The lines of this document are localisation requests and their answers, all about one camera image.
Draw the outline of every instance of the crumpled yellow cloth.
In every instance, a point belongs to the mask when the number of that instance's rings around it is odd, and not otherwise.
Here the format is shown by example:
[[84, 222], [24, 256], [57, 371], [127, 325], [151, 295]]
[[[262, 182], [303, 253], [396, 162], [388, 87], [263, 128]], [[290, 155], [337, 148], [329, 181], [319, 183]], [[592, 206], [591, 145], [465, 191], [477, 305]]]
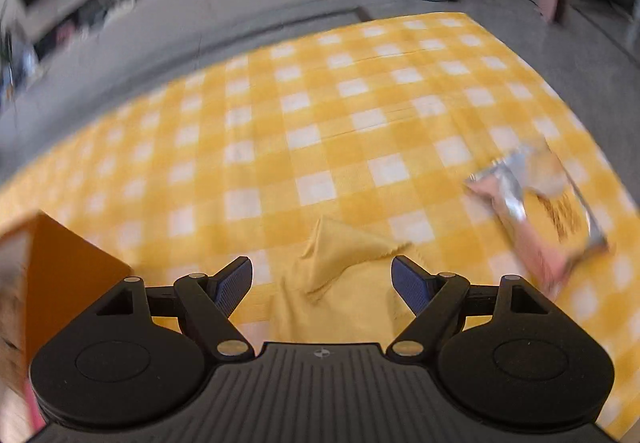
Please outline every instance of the crumpled yellow cloth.
[[386, 349], [414, 318], [391, 284], [391, 261], [400, 254], [420, 261], [411, 243], [320, 218], [304, 253], [276, 282], [271, 339]]

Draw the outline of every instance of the pink and yellow package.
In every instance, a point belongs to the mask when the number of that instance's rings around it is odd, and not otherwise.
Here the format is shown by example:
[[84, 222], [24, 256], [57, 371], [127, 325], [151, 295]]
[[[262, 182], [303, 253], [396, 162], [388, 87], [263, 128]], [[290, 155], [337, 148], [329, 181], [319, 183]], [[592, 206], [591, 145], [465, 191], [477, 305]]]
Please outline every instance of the pink and yellow package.
[[521, 146], [466, 185], [491, 201], [516, 254], [547, 294], [578, 260], [607, 247], [588, 204], [545, 142]]

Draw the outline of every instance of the yellow checkered tablecloth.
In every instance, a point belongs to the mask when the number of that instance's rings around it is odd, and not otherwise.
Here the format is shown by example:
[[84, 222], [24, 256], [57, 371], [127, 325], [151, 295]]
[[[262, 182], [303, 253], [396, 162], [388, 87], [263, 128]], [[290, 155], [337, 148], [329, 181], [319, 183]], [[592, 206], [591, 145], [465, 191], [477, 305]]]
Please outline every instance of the yellow checkered tablecloth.
[[43, 209], [147, 285], [248, 255], [254, 287], [232, 319], [251, 329], [321, 214], [413, 241], [433, 272], [521, 273], [462, 181], [540, 134], [614, 246], [575, 269], [558, 304], [614, 360], [600, 422], [619, 436], [640, 413], [635, 205], [553, 89], [463, 14], [349, 26], [175, 80], [21, 171], [0, 210], [6, 223]]

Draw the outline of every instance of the floor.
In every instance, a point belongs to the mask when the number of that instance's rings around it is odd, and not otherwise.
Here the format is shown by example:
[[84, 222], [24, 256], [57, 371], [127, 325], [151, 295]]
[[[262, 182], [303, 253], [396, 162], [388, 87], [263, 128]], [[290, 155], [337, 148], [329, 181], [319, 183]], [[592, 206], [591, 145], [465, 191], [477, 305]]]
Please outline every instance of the floor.
[[[97, 88], [94, 94], [86, 95], [80, 108], [61, 113], [65, 119], [47, 131], [22, 135], [16, 152], [0, 163], [0, 181], [95, 117], [198, 67], [363, 19], [440, 11], [469, 14], [536, 69], [583, 121], [631, 195], [640, 201], [638, 62], [612, 42], [610, 33], [594, 26], [593, 19], [571, 9], [564, 25], [547, 26], [536, 6], [527, 0], [317, 0], [262, 14], [224, 30], [211, 30], [181, 44], [172, 56], [163, 52], [155, 63], [132, 67], [117, 84]], [[613, 26], [612, 18], [607, 19], [607, 25]], [[624, 20], [614, 24], [621, 30]]]

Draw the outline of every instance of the yellow cloth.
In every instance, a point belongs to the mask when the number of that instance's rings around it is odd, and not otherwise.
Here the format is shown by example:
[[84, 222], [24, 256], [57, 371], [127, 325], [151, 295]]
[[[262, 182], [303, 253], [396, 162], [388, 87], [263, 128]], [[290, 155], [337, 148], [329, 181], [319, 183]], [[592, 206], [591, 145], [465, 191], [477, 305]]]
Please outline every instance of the yellow cloth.
[[146, 285], [247, 255], [254, 287], [232, 321], [258, 330], [323, 214], [413, 242], [433, 273], [495, 284], [521, 272], [461, 182], [541, 133], [615, 246], [575, 268], [558, 305], [611, 355], [600, 420], [619, 437], [640, 415], [635, 204], [555, 91], [463, 14], [364, 22], [174, 80], [20, 171], [0, 222], [40, 208]]
[[420, 261], [411, 243], [319, 219], [304, 253], [276, 283], [270, 340], [386, 349], [414, 318], [391, 285], [391, 261], [400, 254]]

